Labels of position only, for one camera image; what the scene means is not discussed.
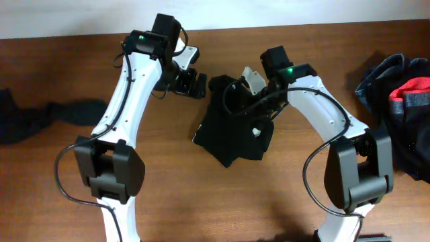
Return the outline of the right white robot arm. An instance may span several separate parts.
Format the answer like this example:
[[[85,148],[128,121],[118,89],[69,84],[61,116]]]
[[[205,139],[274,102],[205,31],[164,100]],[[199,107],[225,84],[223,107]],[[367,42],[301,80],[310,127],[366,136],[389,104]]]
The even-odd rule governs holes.
[[[308,63],[294,65],[283,46],[267,49],[260,61],[269,81],[263,100],[284,99],[324,142],[302,169],[308,195],[327,213],[313,241],[391,241],[384,234],[361,234],[366,215],[394,188],[392,144],[386,128],[371,129],[355,118],[330,94],[317,72]],[[324,174],[329,206],[316,199],[307,178],[310,162],[323,149],[329,150]]]

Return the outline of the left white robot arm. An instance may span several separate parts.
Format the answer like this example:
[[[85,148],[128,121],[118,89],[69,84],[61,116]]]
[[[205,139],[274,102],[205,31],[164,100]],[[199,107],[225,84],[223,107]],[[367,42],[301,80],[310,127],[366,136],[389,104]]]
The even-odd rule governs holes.
[[[80,136],[73,149],[83,184],[102,211],[107,241],[140,240],[135,201],[145,166],[135,148],[152,92],[206,95],[207,76],[191,67],[199,49],[180,37],[185,33],[173,16],[159,13],[151,30],[133,30],[125,37],[122,71],[107,109],[91,136]]]

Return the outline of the black t-shirt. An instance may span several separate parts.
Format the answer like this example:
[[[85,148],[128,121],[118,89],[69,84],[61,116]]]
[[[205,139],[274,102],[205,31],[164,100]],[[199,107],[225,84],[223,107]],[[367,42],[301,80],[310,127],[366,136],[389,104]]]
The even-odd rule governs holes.
[[[211,78],[208,87],[210,103],[193,143],[205,148],[225,168],[239,157],[261,160],[273,136],[273,121],[257,110],[233,115],[258,99],[240,80],[228,75]]]

